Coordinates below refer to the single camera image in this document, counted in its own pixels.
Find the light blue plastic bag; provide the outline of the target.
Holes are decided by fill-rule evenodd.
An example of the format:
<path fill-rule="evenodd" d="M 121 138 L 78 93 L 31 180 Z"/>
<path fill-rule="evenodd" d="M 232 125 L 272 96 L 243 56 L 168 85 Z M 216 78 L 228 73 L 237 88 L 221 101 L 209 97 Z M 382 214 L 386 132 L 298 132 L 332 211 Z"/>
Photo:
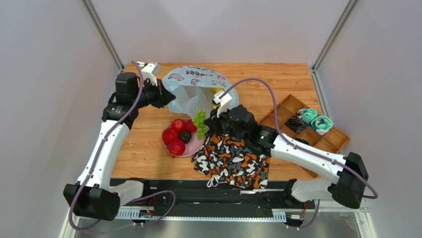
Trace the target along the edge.
<path fill-rule="evenodd" d="M 167 91 L 176 99 L 168 104 L 172 113 L 187 114 L 193 118 L 197 110 L 205 110 L 210 116 L 216 92 L 225 91 L 232 83 L 222 73 L 199 66 L 181 66 L 170 71 L 163 79 Z"/>

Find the green grape bunch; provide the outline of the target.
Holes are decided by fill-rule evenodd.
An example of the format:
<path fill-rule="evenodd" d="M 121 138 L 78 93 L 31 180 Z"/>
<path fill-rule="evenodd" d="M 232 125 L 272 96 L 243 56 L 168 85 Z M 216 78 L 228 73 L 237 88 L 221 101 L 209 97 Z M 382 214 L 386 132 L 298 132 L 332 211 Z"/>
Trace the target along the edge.
<path fill-rule="evenodd" d="M 197 138 L 199 140 L 204 139 L 208 127 L 205 125 L 206 110 L 197 109 L 195 116 L 192 119 L 194 126 L 197 128 Z"/>

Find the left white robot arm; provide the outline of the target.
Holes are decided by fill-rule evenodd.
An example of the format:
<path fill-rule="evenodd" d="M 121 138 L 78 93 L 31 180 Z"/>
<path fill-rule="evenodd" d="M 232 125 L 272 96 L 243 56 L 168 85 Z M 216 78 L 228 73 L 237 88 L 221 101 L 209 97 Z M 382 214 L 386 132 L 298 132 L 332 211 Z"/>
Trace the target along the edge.
<path fill-rule="evenodd" d="M 71 215 L 112 221 L 121 206 L 142 197 L 149 187 L 146 179 L 130 178 L 110 187 L 111 172 L 139 109 L 149 105 L 163 108 L 174 99 L 154 73 L 138 76 L 124 72 L 117 76 L 89 161 L 76 183 L 67 184 L 63 190 Z"/>

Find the yellow banana bunch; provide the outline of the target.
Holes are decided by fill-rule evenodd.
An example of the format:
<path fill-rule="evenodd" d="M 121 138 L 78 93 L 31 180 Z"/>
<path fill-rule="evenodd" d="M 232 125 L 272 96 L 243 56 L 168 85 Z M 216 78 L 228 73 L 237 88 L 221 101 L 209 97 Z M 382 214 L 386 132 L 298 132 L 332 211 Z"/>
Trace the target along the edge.
<path fill-rule="evenodd" d="M 213 100 L 215 98 L 215 94 L 218 93 L 219 91 L 223 91 L 223 88 L 209 88 L 209 90 L 213 92 L 213 97 L 212 97 L 211 102 L 213 103 L 213 109 L 216 109 L 217 105 L 213 102 Z"/>

